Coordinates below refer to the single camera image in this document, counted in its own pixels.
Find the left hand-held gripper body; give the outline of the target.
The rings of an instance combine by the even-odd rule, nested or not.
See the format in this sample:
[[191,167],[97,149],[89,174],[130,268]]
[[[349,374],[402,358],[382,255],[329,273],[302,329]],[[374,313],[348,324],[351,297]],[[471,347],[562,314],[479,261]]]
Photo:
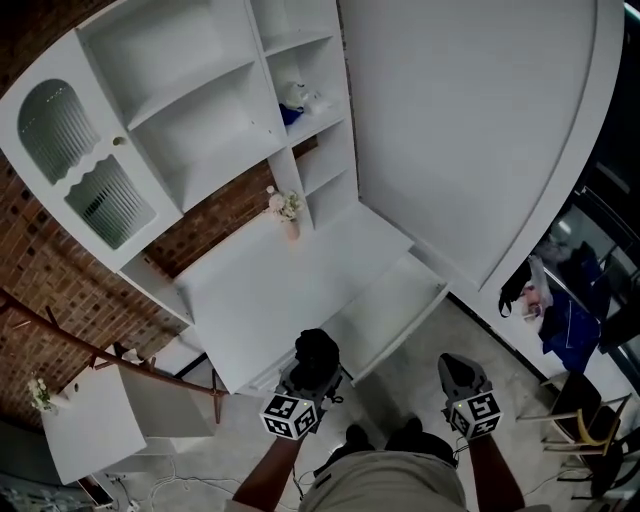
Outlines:
[[311,432],[315,433],[329,408],[343,401],[342,396],[333,394],[323,397],[316,405],[311,398],[269,393],[259,416],[268,433],[283,439],[299,440]]

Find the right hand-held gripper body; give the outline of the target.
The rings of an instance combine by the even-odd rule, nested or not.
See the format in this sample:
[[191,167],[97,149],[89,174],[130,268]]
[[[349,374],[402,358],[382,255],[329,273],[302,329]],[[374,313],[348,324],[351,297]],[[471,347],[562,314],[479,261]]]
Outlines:
[[503,417],[494,393],[482,392],[449,405],[445,413],[448,423],[467,441],[491,434]]

